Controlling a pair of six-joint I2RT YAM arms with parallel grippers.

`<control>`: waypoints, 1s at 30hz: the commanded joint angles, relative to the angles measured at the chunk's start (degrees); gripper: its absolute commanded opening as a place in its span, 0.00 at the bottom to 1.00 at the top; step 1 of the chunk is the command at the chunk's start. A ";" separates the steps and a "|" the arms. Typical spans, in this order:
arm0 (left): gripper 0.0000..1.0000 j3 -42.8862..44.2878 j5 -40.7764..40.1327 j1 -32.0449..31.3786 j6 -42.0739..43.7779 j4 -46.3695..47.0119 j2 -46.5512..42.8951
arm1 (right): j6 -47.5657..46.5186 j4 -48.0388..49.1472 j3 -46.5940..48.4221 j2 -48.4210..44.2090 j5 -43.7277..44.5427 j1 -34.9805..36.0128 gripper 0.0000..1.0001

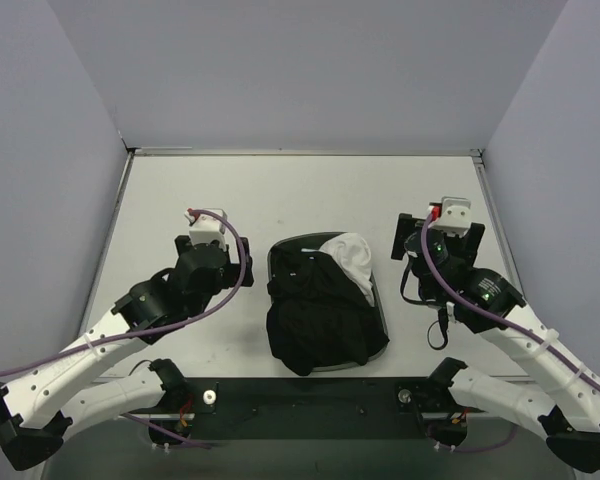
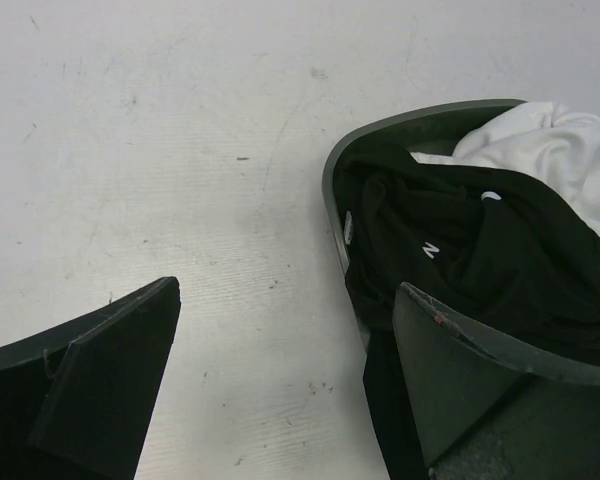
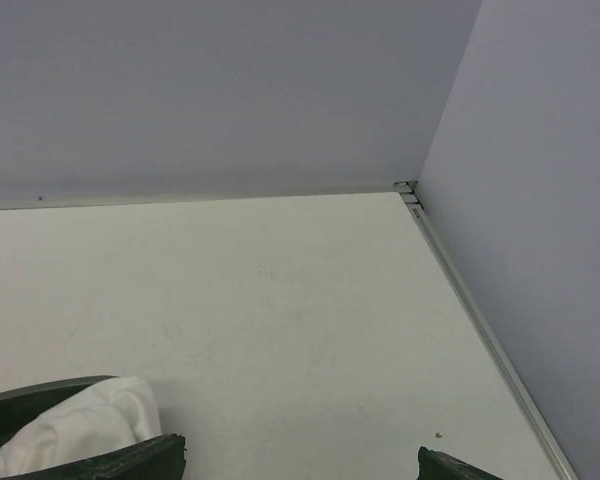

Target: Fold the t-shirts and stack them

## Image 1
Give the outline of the black t shirt pile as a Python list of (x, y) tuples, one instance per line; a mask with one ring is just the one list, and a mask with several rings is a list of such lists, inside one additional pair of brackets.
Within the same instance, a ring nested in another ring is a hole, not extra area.
[(269, 267), (269, 346), (294, 374), (364, 366), (388, 346), (376, 308), (328, 254), (276, 245)]

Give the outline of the dark grey plastic basket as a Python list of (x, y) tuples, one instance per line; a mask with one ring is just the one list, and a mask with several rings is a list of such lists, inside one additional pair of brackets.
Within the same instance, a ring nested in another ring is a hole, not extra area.
[[(321, 232), (321, 233), (304, 234), (304, 235), (281, 240), (281, 241), (277, 242), (276, 244), (274, 244), (272, 247), (274, 247), (276, 245), (286, 245), (290, 248), (299, 249), (303, 252), (316, 252), (316, 251), (319, 251), (319, 248), (321, 247), (321, 245), (323, 243), (325, 243), (327, 240), (329, 240), (337, 235), (340, 235), (342, 233), (347, 233), (347, 232)], [(267, 257), (268, 282), (270, 280), (270, 267), (269, 267), (270, 250), (268, 252), (268, 257)], [(381, 296), (380, 296), (378, 285), (377, 285), (377, 282), (376, 282), (376, 279), (374, 276), (373, 256), (372, 256), (371, 280), (373, 282), (373, 293), (375, 296), (375, 306), (374, 307), (376, 308), (377, 316), (379, 317), (381, 326), (384, 328), (385, 332), (387, 333), (387, 335), (389, 337), (387, 322), (385, 320), (383, 307), (382, 307)], [(372, 360), (369, 361), (369, 363), (373, 362), (374, 360), (378, 359), (381, 355), (383, 355), (383, 353), (387, 347), (385, 347), (385, 349), (383, 349), (379, 354), (374, 356), (372, 358)], [(337, 366), (337, 367), (320, 368), (320, 369), (315, 370), (311, 374), (316, 374), (318, 372), (330, 372), (330, 371), (352, 369), (352, 368), (358, 368), (358, 367), (363, 367), (363, 366), (358, 366), (358, 365), (354, 365), (354, 364), (343, 364), (343, 365)]]

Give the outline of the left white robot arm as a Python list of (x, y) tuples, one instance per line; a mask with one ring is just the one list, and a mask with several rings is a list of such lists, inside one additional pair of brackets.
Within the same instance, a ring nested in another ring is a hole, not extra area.
[(127, 357), (215, 313), (212, 298), (234, 297), (253, 284), (249, 241), (236, 241), (238, 262), (218, 239), (176, 239), (178, 258), (123, 295), (101, 319), (60, 353), (0, 373), (0, 449), (11, 467), (25, 471), (47, 461), (70, 437), (131, 411), (173, 411), (188, 388), (173, 361), (157, 359), (121, 380), (96, 386)]

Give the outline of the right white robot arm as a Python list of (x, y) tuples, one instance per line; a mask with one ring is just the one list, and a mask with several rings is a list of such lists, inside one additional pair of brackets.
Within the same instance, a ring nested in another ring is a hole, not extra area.
[(431, 380), (459, 405), (496, 415), (540, 437), (571, 468), (600, 472), (600, 376), (577, 358), (523, 294), (499, 273), (475, 267), (485, 227), (442, 222), (440, 205), (426, 219), (399, 215), (391, 257), (415, 277), (412, 305), (437, 314), (441, 333), (465, 326), (518, 365), (532, 389), (445, 359)]

